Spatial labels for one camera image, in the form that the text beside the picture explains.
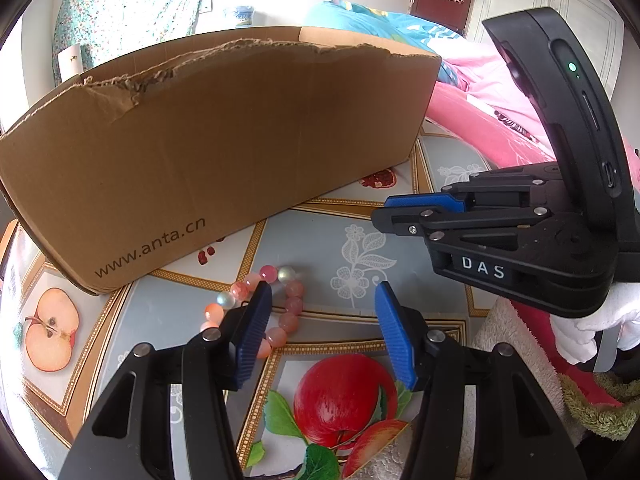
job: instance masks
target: bead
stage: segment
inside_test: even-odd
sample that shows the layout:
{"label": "bead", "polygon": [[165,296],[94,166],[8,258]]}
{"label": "bead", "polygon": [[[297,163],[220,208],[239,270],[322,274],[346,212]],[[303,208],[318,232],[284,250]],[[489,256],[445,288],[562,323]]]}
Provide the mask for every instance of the bead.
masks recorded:
{"label": "bead", "polygon": [[284,291],[287,293],[288,298],[292,298],[294,296],[302,298],[305,294],[305,286],[298,280],[295,280],[294,282],[287,283],[284,287]]}
{"label": "bead", "polygon": [[270,353],[271,345],[266,339],[263,339],[262,341],[260,341],[260,348],[258,348],[258,355],[256,356],[256,358],[264,359],[265,357],[269,357]]}
{"label": "bead", "polygon": [[204,332],[207,328],[218,328],[219,325],[217,323],[214,323],[213,321],[205,321],[203,324],[200,325],[200,331]]}
{"label": "bead", "polygon": [[280,348],[287,343],[287,333],[279,326],[267,330],[267,341],[272,348]]}
{"label": "bead", "polygon": [[249,272],[244,277],[244,284],[247,286],[250,292],[253,292],[258,286],[258,283],[262,280],[262,276],[257,272]]}
{"label": "bead", "polygon": [[233,308],[236,304],[236,298],[233,297],[231,292],[220,292],[216,297],[216,303],[222,308]]}
{"label": "bead", "polygon": [[296,271],[293,267],[284,266],[278,269],[278,281],[283,285],[292,282],[296,279]]}
{"label": "bead", "polygon": [[229,292],[238,301],[244,301],[249,297],[249,287],[243,282],[235,282],[231,285]]}
{"label": "bead", "polygon": [[272,265],[262,266],[258,274],[267,283],[273,283],[278,279],[278,269]]}
{"label": "bead", "polygon": [[287,298],[284,302],[284,310],[292,313],[294,316],[299,316],[302,312],[302,308],[304,307],[304,303],[297,296],[292,296],[291,298]]}
{"label": "bead", "polygon": [[295,332],[298,329],[298,323],[298,316],[290,312],[280,314],[280,319],[278,320],[278,326],[287,334]]}
{"label": "bead", "polygon": [[207,321],[215,323],[216,326],[220,326],[222,318],[225,317],[225,311],[217,303],[210,303],[204,308],[204,317]]}

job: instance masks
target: pink bead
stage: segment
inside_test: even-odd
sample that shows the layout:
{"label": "pink bead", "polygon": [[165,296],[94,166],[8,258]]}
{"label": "pink bead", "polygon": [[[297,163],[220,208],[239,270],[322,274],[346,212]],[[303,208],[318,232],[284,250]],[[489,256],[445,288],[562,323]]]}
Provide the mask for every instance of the pink bead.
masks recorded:
{"label": "pink bead", "polygon": [[263,339],[262,341],[260,341],[260,348],[258,348],[258,355],[256,356],[256,358],[264,359],[265,357],[269,357],[270,353],[271,345],[266,339]]}
{"label": "pink bead", "polygon": [[207,321],[215,323],[216,326],[220,326],[222,318],[225,317],[225,311],[217,303],[210,303],[204,308],[204,317]]}
{"label": "pink bead", "polygon": [[205,321],[203,324],[200,325],[200,331],[202,332],[207,328],[218,328],[218,327],[219,327],[218,323],[215,323],[213,321]]}
{"label": "pink bead", "polygon": [[262,280],[262,276],[260,274],[258,274],[257,272],[249,272],[244,277],[244,284],[249,289],[249,292],[253,292],[261,280]]}
{"label": "pink bead", "polygon": [[268,329],[266,335],[272,348],[280,348],[287,343],[287,333],[279,326]]}
{"label": "pink bead", "polygon": [[298,316],[290,312],[280,314],[280,320],[278,326],[283,329],[287,334],[295,332],[298,329]]}
{"label": "pink bead", "polygon": [[288,298],[298,297],[302,298],[305,295],[305,286],[298,280],[289,282],[284,287],[284,291],[287,293]]}
{"label": "pink bead", "polygon": [[258,274],[267,283],[273,283],[278,279],[278,269],[272,265],[262,266]]}
{"label": "pink bead", "polygon": [[243,282],[235,282],[229,288],[229,292],[238,301],[244,301],[249,297],[249,287]]}
{"label": "pink bead", "polygon": [[287,298],[284,302],[284,310],[292,313],[294,316],[299,316],[302,312],[302,308],[304,307],[304,303],[297,296],[292,296],[291,298]]}

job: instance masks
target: metal screw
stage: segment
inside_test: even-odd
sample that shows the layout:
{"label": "metal screw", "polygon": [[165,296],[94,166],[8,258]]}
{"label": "metal screw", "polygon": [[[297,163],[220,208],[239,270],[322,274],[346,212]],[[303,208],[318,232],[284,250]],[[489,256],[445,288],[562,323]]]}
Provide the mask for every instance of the metal screw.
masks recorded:
{"label": "metal screw", "polygon": [[429,330],[427,332],[427,339],[432,343],[442,343],[446,337],[442,330]]}
{"label": "metal screw", "polygon": [[136,357],[144,357],[151,352],[151,345],[149,343],[139,343],[133,347],[133,355]]}
{"label": "metal screw", "polygon": [[204,332],[202,332],[202,338],[204,341],[215,341],[216,339],[220,339],[222,332],[215,327],[206,328]]}
{"label": "metal screw", "polygon": [[513,346],[509,343],[498,343],[498,354],[503,357],[511,357],[513,355]]}

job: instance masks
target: cardboard box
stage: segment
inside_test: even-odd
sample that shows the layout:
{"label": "cardboard box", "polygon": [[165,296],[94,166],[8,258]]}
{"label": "cardboard box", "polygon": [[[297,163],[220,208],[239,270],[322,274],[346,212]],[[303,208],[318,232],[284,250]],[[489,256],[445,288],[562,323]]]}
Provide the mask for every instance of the cardboard box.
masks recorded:
{"label": "cardboard box", "polygon": [[327,28],[156,44],[75,76],[0,139],[2,192],[92,293],[404,161],[440,58]]}

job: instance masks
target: blue gripper pad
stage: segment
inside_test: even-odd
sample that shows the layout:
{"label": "blue gripper pad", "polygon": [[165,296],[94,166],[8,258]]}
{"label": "blue gripper pad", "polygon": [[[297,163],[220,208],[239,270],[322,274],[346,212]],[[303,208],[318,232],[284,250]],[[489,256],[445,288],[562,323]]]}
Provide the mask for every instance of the blue gripper pad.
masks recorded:
{"label": "blue gripper pad", "polygon": [[242,332],[236,347],[238,388],[242,387],[242,383],[251,377],[254,370],[255,357],[258,354],[264,330],[267,328],[272,304],[271,285],[267,282],[260,282],[249,305],[247,305],[244,316],[248,317],[248,322],[243,323],[244,332]]}
{"label": "blue gripper pad", "polygon": [[466,211],[465,202],[447,193],[423,193],[420,195],[395,195],[385,200],[385,207],[411,207],[439,205],[452,213]]}
{"label": "blue gripper pad", "polygon": [[418,380],[414,369],[414,348],[398,315],[402,306],[387,282],[381,282],[376,287],[375,303],[378,323],[396,378],[412,391]]}

